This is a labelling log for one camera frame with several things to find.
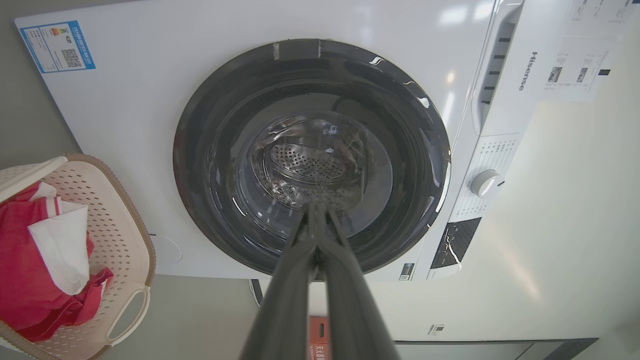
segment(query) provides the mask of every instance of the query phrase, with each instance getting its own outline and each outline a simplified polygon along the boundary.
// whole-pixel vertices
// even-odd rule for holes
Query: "qr code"
[[[83,64],[78,58],[78,53],[75,49],[62,49],[61,51],[68,67],[82,67]]]

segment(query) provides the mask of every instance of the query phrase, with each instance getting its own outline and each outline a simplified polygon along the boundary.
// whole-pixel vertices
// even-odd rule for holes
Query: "sticker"
[[[633,14],[630,0],[574,0],[567,36],[615,37]]]
[[[404,264],[402,268],[402,273],[400,274],[400,279],[402,281],[407,281],[411,278],[411,273],[413,272],[413,267],[415,264]]]
[[[594,91],[595,77],[616,42],[610,38],[565,38],[549,68],[543,98],[585,101]]]
[[[431,328],[429,329],[428,334],[431,336],[436,336],[437,334],[440,334],[443,330],[444,330],[444,324],[439,323],[436,325],[432,325]]]
[[[20,28],[41,73],[95,69],[78,21]]]

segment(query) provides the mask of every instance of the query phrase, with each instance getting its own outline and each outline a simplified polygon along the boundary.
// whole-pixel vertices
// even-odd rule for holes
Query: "laundry basket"
[[[99,359],[137,328],[147,313],[156,255],[149,234],[131,199],[110,169],[100,160],[69,154],[36,165],[0,170],[0,202],[29,185],[44,181],[65,201],[88,205],[90,238],[95,246],[89,258],[95,274],[108,267],[114,277],[105,289],[95,317],[78,326],[64,326],[45,341],[31,343],[0,322],[0,345],[35,359]],[[143,293],[143,307],[121,334],[111,332],[135,295]]]

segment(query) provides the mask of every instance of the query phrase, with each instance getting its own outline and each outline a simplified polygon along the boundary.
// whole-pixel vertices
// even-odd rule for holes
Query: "washing machine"
[[[323,200],[366,278],[412,281],[460,270],[505,186],[551,57],[536,19],[557,7],[158,0],[15,23],[158,273],[268,278]]]

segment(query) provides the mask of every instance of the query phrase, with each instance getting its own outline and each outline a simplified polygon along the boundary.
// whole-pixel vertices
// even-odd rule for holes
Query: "door glass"
[[[347,236],[380,215],[392,191],[392,165],[382,143],[359,121],[307,110],[262,123],[243,140],[234,174],[239,210],[248,209],[256,224],[286,236],[298,210],[312,200],[336,212]]]

